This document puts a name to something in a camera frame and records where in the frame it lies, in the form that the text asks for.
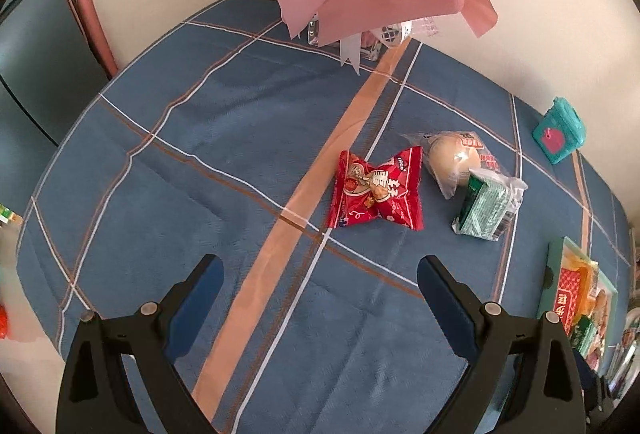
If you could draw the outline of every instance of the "peach stripe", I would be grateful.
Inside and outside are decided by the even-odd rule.
[[[311,218],[334,177],[340,152],[353,145],[409,41],[385,53],[296,187],[286,205],[289,211],[283,210],[283,216],[303,228],[306,226],[304,221],[293,218],[290,212],[302,219]],[[226,386],[301,235],[300,229],[277,220],[231,304],[193,389],[194,400],[209,420],[218,410]]]
[[[587,253],[589,251],[589,209],[587,194],[584,191],[584,181],[582,180],[582,171],[576,151],[572,152],[571,159],[574,162],[575,180],[578,183],[578,190],[580,191],[580,198],[582,200],[582,236],[580,238],[580,249]]]

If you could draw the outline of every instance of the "food package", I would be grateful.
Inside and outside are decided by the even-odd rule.
[[[453,231],[486,240],[498,240],[514,219],[527,183],[485,169],[471,169],[466,197]]]
[[[569,343],[572,348],[578,350],[578,352],[586,358],[595,337],[596,326],[589,317],[582,315],[578,318],[577,323],[571,331]]]
[[[604,338],[605,333],[607,332],[607,322],[609,322],[609,299],[607,298],[607,292],[604,289],[598,292],[596,303],[593,306],[593,312],[591,313],[591,321],[596,326],[600,337]]]
[[[581,316],[589,317],[595,307],[598,289],[598,263],[584,260],[573,252],[564,251],[562,254],[562,266],[580,273],[578,305],[574,319],[575,324],[580,320]]]
[[[560,317],[564,332],[567,335],[571,330],[575,312],[578,308],[579,289],[580,273],[571,269],[560,268],[554,311]]]
[[[327,226],[350,226],[379,217],[422,229],[421,147],[404,150],[374,167],[344,150],[338,160]]]
[[[420,145],[422,161],[438,183],[445,199],[466,187],[470,169],[484,169],[501,174],[495,156],[475,132],[440,132],[404,135],[412,145]]]
[[[604,354],[604,339],[600,336],[599,333],[596,333],[595,338],[593,339],[593,343],[589,349],[589,353],[585,357],[585,362],[587,365],[591,367],[593,370],[598,370],[600,366],[600,361]]]

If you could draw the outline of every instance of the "red candy wrapper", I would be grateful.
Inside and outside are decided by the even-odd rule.
[[[378,167],[348,150],[340,153],[327,226],[350,226],[381,217],[422,229],[420,162],[422,147],[411,147]]]

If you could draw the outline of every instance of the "red snack bag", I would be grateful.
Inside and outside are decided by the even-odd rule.
[[[580,272],[560,268],[558,291],[554,311],[560,317],[564,332],[568,335],[574,322],[575,308],[578,305],[578,290],[580,289]]]
[[[348,150],[340,153],[327,226],[349,226],[379,217],[422,229],[422,147],[396,154],[377,168]]]
[[[9,318],[6,316],[6,311],[0,306],[0,339],[5,338],[9,332]]]

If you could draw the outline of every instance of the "small teal container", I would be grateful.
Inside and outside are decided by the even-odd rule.
[[[571,104],[558,97],[532,135],[555,165],[584,145],[587,131]]]

